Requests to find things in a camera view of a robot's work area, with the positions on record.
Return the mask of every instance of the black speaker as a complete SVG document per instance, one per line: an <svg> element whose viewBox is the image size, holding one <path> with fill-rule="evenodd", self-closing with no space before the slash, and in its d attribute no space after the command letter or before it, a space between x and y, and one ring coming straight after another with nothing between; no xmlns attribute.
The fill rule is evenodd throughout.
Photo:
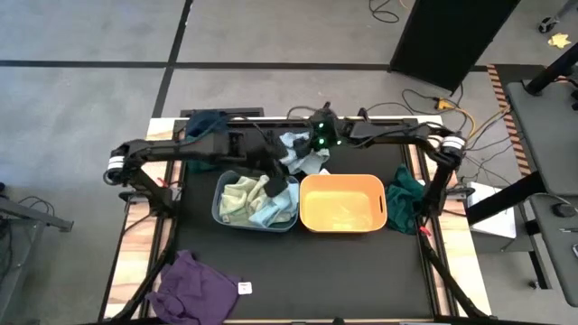
<svg viewBox="0 0 578 325"><path fill-rule="evenodd" d="M416 0L391 70L455 91L519 0Z"/></svg>

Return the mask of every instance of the yellow cable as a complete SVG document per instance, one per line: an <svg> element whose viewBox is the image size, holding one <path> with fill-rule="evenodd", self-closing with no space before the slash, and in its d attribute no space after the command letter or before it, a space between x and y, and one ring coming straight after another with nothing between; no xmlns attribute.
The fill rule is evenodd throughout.
<svg viewBox="0 0 578 325"><path fill-rule="evenodd" d="M462 114L464 114L466 117L468 117L468 118L470 119L470 122L471 122L471 131L470 131L470 135L468 135L468 140L470 140L471 137L473 136L473 131L476 129L476 120L475 120L475 119L473 118L473 116L470 115L470 113L468 113L465 109L455 107L454 110L457 110L458 112L461 112Z"/></svg>
<svg viewBox="0 0 578 325"><path fill-rule="evenodd" d="M471 130L470 130L470 134L468 135L468 140L471 139L471 137L474 135L474 131L476 130L476 120L473 118L473 116L468 113L465 109L459 108L457 106L455 106L455 103L452 102L451 100L445 99L445 98L440 98L438 101L438 108L437 110L443 111L443 110L456 110L460 113L462 113L464 116L466 116L466 118L470 119L471 122Z"/></svg>
<svg viewBox="0 0 578 325"><path fill-rule="evenodd" d="M506 109L500 109L500 110L498 111L498 113L496 113L496 114L494 114L493 116L491 116L490 118L488 118L488 119L486 120L486 122L484 122L482 125L480 125L480 127L478 127L475 131L473 131L473 132L470 134L470 136L468 137L468 140L470 140L470 139L471 139L474 135L476 135L479 131L483 130L483 128L486 127L486 125L488 125L489 123L495 121L495 118L496 118L497 116L500 116L500 115L502 115L502 114L504 114L504 113L507 113L508 111L509 111L509 109L507 109L507 108L506 108Z"/></svg>

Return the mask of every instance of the light blue cloth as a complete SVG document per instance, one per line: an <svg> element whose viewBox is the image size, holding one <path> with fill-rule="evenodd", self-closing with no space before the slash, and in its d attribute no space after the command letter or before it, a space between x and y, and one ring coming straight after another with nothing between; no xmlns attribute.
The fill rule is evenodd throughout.
<svg viewBox="0 0 578 325"><path fill-rule="evenodd" d="M255 225L267 228L281 213L294 216L297 213L297 203L299 203L299 184L287 184L287 188L255 212L249 221Z"/></svg>
<svg viewBox="0 0 578 325"><path fill-rule="evenodd" d="M297 139L309 140L309 132L303 132L300 134L294 134L287 132L284 135L279 136L281 142L285 145L287 150L287 156L279 160L283 165L287 166L289 173L296 174L300 171L306 174L316 174L322 168L322 164L327 162L329 159L329 150L321 149L318 152L311 150L311 153L302 159L297 158L297 153L293 149L293 141Z"/></svg>

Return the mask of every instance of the light green towel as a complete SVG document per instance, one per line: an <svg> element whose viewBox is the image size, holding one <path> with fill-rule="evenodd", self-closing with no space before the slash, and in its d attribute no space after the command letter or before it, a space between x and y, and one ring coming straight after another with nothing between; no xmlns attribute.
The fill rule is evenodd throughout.
<svg viewBox="0 0 578 325"><path fill-rule="evenodd" d="M259 180L241 176L237 183L225 185L219 204L219 215L223 222L234 226L253 227L249 217L269 200L263 189L268 181L269 177L266 175Z"/></svg>

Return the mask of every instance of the dark blue cloth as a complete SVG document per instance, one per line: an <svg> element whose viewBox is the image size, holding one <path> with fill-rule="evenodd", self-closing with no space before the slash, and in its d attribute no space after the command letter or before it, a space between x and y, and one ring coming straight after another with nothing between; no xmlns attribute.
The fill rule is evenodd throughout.
<svg viewBox="0 0 578 325"><path fill-rule="evenodd" d="M195 112L185 126L185 142L192 143L211 133L227 130L227 113L216 110ZM190 172L205 172L216 169L206 162L190 160L187 162Z"/></svg>

